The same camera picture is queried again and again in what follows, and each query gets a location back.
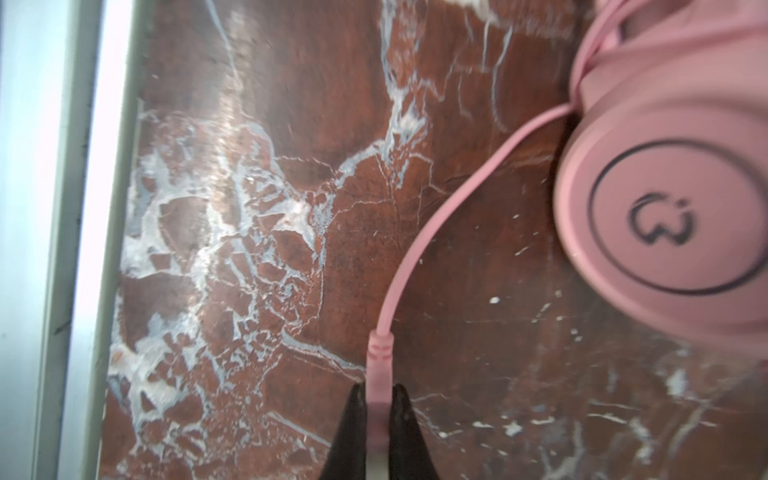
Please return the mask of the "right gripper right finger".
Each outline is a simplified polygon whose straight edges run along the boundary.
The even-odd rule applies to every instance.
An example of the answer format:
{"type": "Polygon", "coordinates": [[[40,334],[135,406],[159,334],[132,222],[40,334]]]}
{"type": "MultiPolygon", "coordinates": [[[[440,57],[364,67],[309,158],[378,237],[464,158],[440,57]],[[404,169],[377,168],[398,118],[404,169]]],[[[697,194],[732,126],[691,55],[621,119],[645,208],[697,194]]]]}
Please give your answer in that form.
{"type": "Polygon", "coordinates": [[[401,384],[393,386],[388,468],[391,480],[439,479],[409,395],[401,384]]]}

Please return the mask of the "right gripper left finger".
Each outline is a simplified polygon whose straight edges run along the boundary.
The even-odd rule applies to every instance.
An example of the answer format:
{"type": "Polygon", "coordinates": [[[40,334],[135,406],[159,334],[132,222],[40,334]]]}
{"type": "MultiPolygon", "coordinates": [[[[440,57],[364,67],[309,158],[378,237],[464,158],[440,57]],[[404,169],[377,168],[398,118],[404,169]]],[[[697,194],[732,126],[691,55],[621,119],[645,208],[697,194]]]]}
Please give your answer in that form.
{"type": "Polygon", "coordinates": [[[366,477],[367,407],[365,385],[354,384],[347,397],[320,480],[366,477]]]}

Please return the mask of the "pink headphones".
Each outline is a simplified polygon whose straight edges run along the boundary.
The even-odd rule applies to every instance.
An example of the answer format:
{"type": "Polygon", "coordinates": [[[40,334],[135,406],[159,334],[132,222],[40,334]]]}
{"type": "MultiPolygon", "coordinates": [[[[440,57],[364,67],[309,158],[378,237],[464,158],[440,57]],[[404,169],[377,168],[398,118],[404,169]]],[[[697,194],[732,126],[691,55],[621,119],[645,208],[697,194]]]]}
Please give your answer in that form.
{"type": "Polygon", "coordinates": [[[603,1],[554,216],[584,279],[669,335],[767,356],[767,5],[603,1]]]}

